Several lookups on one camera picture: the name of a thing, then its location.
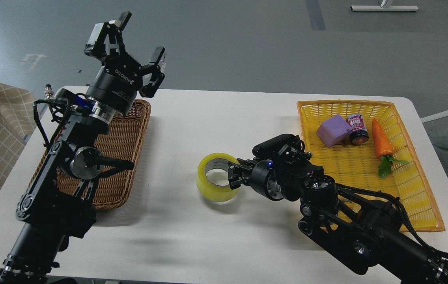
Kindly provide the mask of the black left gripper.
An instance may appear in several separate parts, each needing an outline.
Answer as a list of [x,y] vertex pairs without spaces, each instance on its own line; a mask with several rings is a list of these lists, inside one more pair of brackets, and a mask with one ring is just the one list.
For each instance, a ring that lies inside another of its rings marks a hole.
[[[122,32],[131,16],[130,11],[124,11],[117,20],[95,24],[84,48],[85,55],[98,59],[102,65],[85,97],[122,116],[130,111],[137,92],[141,97],[153,98],[166,77],[160,64],[166,52],[163,46],[156,47],[149,63],[143,66],[125,51]],[[151,75],[150,79],[142,86],[142,76],[146,75]]]

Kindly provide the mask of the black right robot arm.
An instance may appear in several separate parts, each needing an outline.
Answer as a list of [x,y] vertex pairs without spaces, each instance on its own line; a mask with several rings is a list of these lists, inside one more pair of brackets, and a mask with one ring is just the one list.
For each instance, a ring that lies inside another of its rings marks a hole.
[[335,182],[298,135],[273,137],[252,153],[228,162],[230,188],[300,201],[299,230],[351,271],[380,265],[403,284],[448,284],[448,253],[419,237],[399,198]]

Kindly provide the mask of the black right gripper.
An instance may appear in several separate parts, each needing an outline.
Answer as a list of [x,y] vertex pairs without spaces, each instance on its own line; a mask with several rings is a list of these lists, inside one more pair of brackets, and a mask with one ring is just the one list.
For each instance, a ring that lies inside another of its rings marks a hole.
[[230,189],[238,189],[244,184],[271,201],[284,199],[284,194],[273,172],[272,160],[240,159],[236,162],[228,162],[228,166]]

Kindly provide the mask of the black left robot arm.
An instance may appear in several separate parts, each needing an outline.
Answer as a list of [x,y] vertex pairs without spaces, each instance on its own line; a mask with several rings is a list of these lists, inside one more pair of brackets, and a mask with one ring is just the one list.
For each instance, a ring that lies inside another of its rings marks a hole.
[[53,93],[47,85],[45,99],[33,103],[46,154],[17,203],[15,217],[24,226],[0,268],[0,284],[45,284],[69,238],[83,238],[96,223],[99,181],[134,169],[133,162],[106,157],[95,147],[115,115],[128,115],[137,95],[154,97],[165,78],[164,47],[156,47],[146,65],[126,52],[123,30],[131,16],[124,11],[117,20],[95,24],[84,53],[101,67],[87,92]]

